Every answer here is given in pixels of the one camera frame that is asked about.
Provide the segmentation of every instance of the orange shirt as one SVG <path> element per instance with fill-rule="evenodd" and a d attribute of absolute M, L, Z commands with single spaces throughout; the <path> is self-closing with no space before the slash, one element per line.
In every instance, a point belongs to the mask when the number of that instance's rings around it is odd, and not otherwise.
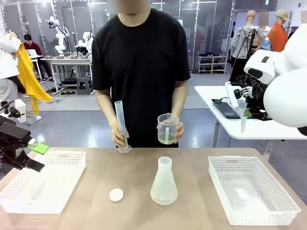
<path fill-rule="evenodd" d="M 272 51 L 282 52 L 288 41 L 288 36 L 283 26 L 275 22 L 273 28 L 268 34 Z"/>

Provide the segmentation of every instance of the laptop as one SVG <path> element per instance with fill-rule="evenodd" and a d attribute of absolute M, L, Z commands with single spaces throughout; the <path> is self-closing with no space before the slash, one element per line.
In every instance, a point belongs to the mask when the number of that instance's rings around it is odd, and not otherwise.
<path fill-rule="evenodd" d="M 26 49 L 25 50 L 27 53 L 28 53 L 28 55 L 30 55 L 30 56 L 37 56 L 37 53 L 36 53 L 36 51 L 35 51 L 35 49 Z"/>

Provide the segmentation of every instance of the yellow cloth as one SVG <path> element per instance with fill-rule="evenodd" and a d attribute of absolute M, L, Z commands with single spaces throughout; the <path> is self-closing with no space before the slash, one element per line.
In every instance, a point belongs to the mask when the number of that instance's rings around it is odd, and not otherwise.
<path fill-rule="evenodd" d="M 37 81 L 33 72 L 33 63 L 25 51 L 24 45 L 21 44 L 16 52 L 18 57 L 18 79 L 25 87 L 26 93 L 30 96 L 32 108 L 35 115 L 38 115 L 38 100 L 49 102 L 52 97 L 47 94 L 39 82 Z"/>

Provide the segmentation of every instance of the red shirt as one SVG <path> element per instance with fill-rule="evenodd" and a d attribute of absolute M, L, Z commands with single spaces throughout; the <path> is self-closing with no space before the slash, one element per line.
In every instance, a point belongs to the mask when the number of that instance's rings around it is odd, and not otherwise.
<path fill-rule="evenodd" d="M 288 41 L 288 35 L 283 26 L 275 22 L 273 28 L 268 34 L 272 51 L 282 52 Z"/>
<path fill-rule="evenodd" d="M 25 47 L 25 49 L 35 49 L 36 54 L 39 55 L 39 56 L 43 55 L 43 54 L 42 54 L 42 51 L 41 51 L 41 49 L 40 49 L 40 47 L 39 47 L 39 45 L 36 44 L 35 42 L 32 42 L 31 45 L 29 45 L 29 44 L 27 44 L 27 43 L 25 42 L 25 43 L 24 43 L 24 47 Z"/>

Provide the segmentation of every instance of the man's left hand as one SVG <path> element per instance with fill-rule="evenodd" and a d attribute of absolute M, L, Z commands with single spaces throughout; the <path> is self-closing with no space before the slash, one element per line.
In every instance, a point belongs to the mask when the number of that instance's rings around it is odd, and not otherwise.
<path fill-rule="evenodd" d="M 177 135 L 175 143 L 177 143 L 182 138 L 183 134 L 184 134 L 184 125 L 181 121 L 179 121 L 177 126 Z"/>

